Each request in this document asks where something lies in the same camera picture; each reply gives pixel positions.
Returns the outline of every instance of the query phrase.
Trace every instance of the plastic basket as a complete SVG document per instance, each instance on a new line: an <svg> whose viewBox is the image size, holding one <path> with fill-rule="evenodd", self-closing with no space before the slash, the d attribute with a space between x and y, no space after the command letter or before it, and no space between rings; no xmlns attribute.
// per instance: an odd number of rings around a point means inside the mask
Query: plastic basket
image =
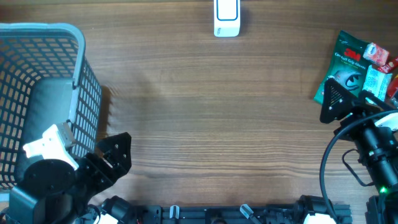
<svg viewBox="0 0 398 224"><path fill-rule="evenodd" d="M75 159L93 152L101 87L70 24L0 24L0 189L18 181L23 145L69 122Z"/></svg>

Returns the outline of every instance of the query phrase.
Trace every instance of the green package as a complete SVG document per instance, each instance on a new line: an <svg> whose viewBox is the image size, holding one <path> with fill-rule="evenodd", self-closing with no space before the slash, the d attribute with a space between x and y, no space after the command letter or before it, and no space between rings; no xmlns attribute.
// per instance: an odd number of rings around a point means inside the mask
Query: green package
<svg viewBox="0 0 398 224"><path fill-rule="evenodd" d="M358 96L363 88L366 73L371 62L363 58L363 53L368 45L345 31L338 35L331 62L317 94L313 98L316 102L323 103L325 82L329 77L336 79L344 88Z"/></svg>

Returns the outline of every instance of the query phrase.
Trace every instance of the wood grain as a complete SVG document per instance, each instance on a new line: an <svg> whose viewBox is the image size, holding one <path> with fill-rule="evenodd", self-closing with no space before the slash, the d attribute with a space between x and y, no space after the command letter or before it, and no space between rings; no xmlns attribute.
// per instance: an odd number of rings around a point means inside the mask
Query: wood grain
<svg viewBox="0 0 398 224"><path fill-rule="evenodd" d="M173 2L210 1L210 0L173 0ZM40 4L88 4L88 3L122 3L122 2L170 2L170 0L0 0L1 5L40 5Z"/></svg>
<svg viewBox="0 0 398 224"><path fill-rule="evenodd" d="M93 199L136 204L288 203L320 195L318 169L336 123L312 98L339 30L398 54L398 2L243 1L241 34L213 36L212 2L3 6L2 22L68 22L86 37L103 85L98 137L128 131L132 169ZM364 223L362 188L341 163L326 168L335 202ZM369 177L358 156L348 161Z"/></svg>

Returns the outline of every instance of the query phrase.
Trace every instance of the white clamp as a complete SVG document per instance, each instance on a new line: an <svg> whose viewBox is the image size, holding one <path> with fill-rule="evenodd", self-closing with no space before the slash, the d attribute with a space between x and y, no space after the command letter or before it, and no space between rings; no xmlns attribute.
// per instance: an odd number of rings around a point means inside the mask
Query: white clamp
<svg viewBox="0 0 398 224"><path fill-rule="evenodd" d="M69 155L67 149L76 144L76 139L67 123L53 124L44 131L43 138L23 146L28 158L42 156L43 159L59 159L69 163L75 170L77 162Z"/></svg>
<svg viewBox="0 0 398 224"><path fill-rule="evenodd" d="M398 130L398 113L389 114L374 123L377 127L388 127L392 131Z"/></svg>

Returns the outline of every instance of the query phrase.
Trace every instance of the white device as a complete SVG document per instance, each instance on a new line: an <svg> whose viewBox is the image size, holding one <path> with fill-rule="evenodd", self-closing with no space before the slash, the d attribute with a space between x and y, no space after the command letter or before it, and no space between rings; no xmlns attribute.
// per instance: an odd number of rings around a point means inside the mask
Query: white device
<svg viewBox="0 0 398 224"><path fill-rule="evenodd" d="M377 127L389 127L393 131L398 130L398 113L389 114L374 123Z"/></svg>
<svg viewBox="0 0 398 224"><path fill-rule="evenodd" d="M95 224L118 224L118 222L110 214L101 215L101 218L97 216L97 219L94 221Z"/></svg>
<svg viewBox="0 0 398 224"><path fill-rule="evenodd" d="M241 0L214 0L214 35L236 37L241 28Z"/></svg>
<svg viewBox="0 0 398 224"><path fill-rule="evenodd" d="M69 163L75 170L77 162L69 155L67 149L76 144L76 139L67 123L53 124L43 133L43 138L25 144L23 149L28 158L42 156L43 159L60 159Z"/></svg>
<svg viewBox="0 0 398 224"><path fill-rule="evenodd" d="M319 214L319 213L316 213L314 215L308 214L305 217L303 224L318 224L318 223L336 224L336 222L330 217L330 215Z"/></svg>

